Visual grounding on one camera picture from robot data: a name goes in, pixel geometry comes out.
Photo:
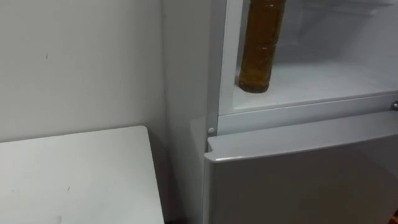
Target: door hinge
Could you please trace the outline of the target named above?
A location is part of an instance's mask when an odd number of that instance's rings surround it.
[[[398,111],[398,101],[395,101],[391,104],[392,111]]]

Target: screw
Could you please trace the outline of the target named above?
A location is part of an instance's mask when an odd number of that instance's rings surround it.
[[[392,103],[391,110],[398,111],[398,101]]]
[[[216,130],[214,128],[209,128],[209,130],[207,130],[208,134],[214,134],[216,132]]]

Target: refrigerator side panel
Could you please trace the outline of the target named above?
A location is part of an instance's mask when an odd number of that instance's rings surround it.
[[[202,223],[203,155],[207,130],[216,135],[217,128],[225,0],[162,4],[169,151],[184,217]]]

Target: amber liquid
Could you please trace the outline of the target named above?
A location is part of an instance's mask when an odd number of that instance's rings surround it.
[[[285,0],[251,0],[239,87],[250,93],[268,90]]]

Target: freezer door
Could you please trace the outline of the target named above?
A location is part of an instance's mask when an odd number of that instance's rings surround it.
[[[204,223],[387,224],[398,112],[209,138]]]

